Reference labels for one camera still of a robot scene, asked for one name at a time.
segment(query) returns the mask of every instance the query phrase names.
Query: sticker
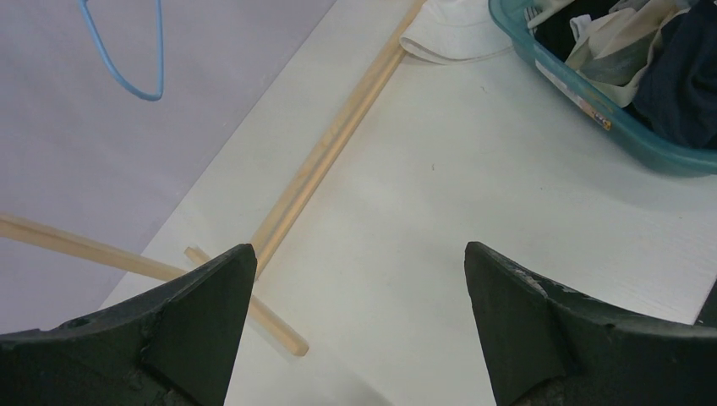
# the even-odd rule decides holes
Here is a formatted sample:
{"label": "sticker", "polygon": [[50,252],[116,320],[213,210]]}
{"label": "sticker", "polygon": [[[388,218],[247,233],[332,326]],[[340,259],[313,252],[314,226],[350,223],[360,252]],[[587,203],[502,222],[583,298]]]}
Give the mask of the sticker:
{"label": "sticker", "polygon": [[608,120],[605,116],[600,114],[597,110],[595,110],[590,103],[585,101],[582,97],[578,96],[577,93],[570,90],[569,87],[560,79],[558,79],[557,76],[555,76],[552,72],[550,72],[545,66],[543,66],[542,63],[538,62],[538,59],[535,59],[535,67],[538,68],[540,73],[542,73],[550,82],[553,83],[558,89],[560,89],[561,92],[567,98],[569,98],[573,103],[575,103],[578,107],[580,107],[580,110],[583,110],[585,114],[588,114],[593,120],[595,120],[600,126],[608,131],[612,128],[612,122]]}

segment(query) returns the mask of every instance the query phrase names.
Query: blue plastic hanger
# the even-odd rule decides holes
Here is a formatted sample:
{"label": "blue plastic hanger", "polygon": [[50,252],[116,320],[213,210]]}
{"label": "blue plastic hanger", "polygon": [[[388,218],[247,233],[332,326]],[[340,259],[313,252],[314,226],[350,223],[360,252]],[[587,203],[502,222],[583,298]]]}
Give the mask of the blue plastic hanger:
{"label": "blue plastic hanger", "polygon": [[107,66],[107,69],[110,71],[110,74],[123,88],[125,88],[128,92],[132,93],[133,95],[139,97],[142,100],[156,102],[157,100],[161,99],[161,95],[162,93],[164,93],[164,40],[162,39],[161,35],[161,0],[156,0],[157,88],[156,93],[153,95],[150,93],[144,93],[140,89],[134,87],[119,73],[117,68],[114,66],[114,63],[112,63],[109,54],[107,54],[107,49],[105,49],[105,45],[102,43],[100,34],[97,32],[97,27],[95,27],[95,22],[92,20],[90,10],[87,8],[87,1],[88,0],[78,0],[79,9],[82,11],[82,15],[85,17],[85,23],[87,23],[87,27],[90,29],[90,33],[92,34],[92,40],[95,41],[97,51],[100,52],[100,56],[102,56],[102,61],[105,63],[105,66]]}

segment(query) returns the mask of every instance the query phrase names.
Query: pile of clothing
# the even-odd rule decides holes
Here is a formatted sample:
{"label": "pile of clothing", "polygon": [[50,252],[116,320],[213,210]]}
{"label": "pile of clothing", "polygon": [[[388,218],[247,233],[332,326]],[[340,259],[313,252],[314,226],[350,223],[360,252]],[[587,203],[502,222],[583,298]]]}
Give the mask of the pile of clothing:
{"label": "pile of clothing", "polygon": [[535,0],[535,40],[678,145],[717,149],[717,0]]}

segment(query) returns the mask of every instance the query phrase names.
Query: wooden dowel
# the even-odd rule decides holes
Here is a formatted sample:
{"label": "wooden dowel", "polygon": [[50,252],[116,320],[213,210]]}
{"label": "wooden dowel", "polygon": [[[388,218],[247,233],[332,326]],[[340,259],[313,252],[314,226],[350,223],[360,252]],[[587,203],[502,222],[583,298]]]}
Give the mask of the wooden dowel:
{"label": "wooden dowel", "polygon": [[416,0],[401,23],[353,89],[331,126],[306,157],[301,168],[284,190],[279,200],[256,230],[251,239],[257,258],[256,277],[259,278],[269,259],[286,237],[298,215],[316,191],[331,164],[347,144],[386,82],[398,67],[406,52],[398,39],[413,22],[424,0]]}
{"label": "wooden dowel", "polygon": [[0,214],[0,237],[84,258],[146,277],[154,277],[161,281],[171,281],[187,273],[175,266],[98,243],[93,239],[4,213]]}
{"label": "wooden dowel", "polygon": [[[211,259],[199,248],[189,247],[184,250],[184,254],[197,266],[205,264]],[[291,354],[301,357],[309,351],[309,344],[306,343],[306,340],[254,295],[251,296],[249,302],[249,316],[264,327]]]}

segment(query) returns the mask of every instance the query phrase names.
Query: laundry basket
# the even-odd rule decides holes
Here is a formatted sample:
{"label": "laundry basket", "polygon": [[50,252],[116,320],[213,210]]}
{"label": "laundry basket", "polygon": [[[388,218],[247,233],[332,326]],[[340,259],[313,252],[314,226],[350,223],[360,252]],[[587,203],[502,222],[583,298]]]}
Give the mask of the laundry basket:
{"label": "laundry basket", "polygon": [[532,4],[533,0],[489,0],[490,16],[511,37],[520,58],[650,169],[676,176],[717,173],[717,151],[686,148],[660,138],[540,45],[528,33],[523,16],[523,10]]}

